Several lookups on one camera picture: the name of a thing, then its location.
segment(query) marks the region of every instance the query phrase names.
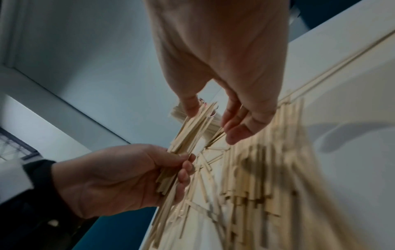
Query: white wall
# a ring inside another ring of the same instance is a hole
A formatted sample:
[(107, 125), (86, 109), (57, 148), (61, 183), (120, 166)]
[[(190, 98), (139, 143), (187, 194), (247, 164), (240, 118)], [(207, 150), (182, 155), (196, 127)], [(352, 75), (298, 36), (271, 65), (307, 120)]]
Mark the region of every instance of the white wall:
[(91, 151), (46, 120), (0, 92), (0, 127), (46, 158), (64, 161)]
[(127, 144), (14, 69), (0, 66), (0, 91), (92, 151)]
[(181, 126), (142, 1), (31, 1), (16, 68), (130, 143), (168, 146)]

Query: black sleeve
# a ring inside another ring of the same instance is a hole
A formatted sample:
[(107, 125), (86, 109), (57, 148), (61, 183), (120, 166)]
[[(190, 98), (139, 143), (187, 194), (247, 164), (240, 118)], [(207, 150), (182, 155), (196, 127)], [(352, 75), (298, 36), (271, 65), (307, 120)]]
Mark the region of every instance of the black sleeve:
[(0, 206), (1, 250), (64, 250), (83, 222), (57, 193), (51, 174), (54, 161), (23, 166), (33, 183), (28, 190)]

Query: fingernail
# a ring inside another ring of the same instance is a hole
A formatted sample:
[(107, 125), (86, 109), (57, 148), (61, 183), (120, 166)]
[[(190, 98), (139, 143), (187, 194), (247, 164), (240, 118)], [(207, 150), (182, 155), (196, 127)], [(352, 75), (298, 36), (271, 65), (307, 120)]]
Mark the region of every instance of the fingernail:
[(187, 153), (187, 152), (185, 152), (185, 153), (182, 153), (182, 154), (179, 154), (179, 156), (181, 157), (181, 158), (189, 158), (189, 154)]

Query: hand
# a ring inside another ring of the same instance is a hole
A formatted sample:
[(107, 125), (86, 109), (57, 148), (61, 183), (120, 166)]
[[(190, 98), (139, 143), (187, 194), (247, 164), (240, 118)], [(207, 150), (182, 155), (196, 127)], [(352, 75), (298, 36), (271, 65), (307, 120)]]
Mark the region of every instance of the hand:
[(166, 81), (188, 116), (215, 79), (229, 96), (233, 145), (272, 120), (288, 44), (288, 0), (145, 0)]
[(180, 169), (174, 201), (180, 202), (191, 181), (195, 158), (167, 153), (154, 145), (111, 147), (54, 164), (52, 177), (58, 193), (77, 216), (114, 215), (161, 204), (164, 196), (155, 191), (160, 168)]

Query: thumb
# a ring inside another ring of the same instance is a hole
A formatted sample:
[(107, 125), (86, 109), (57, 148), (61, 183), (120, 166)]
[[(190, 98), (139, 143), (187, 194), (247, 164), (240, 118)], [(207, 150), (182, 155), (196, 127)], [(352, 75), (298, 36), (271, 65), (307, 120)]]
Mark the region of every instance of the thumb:
[(188, 153), (168, 153), (166, 148), (154, 145), (148, 147), (147, 154), (157, 167), (181, 167), (183, 162), (189, 159)]
[(180, 102), (189, 117), (194, 117), (198, 113), (200, 104), (197, 95), (180, 98)]

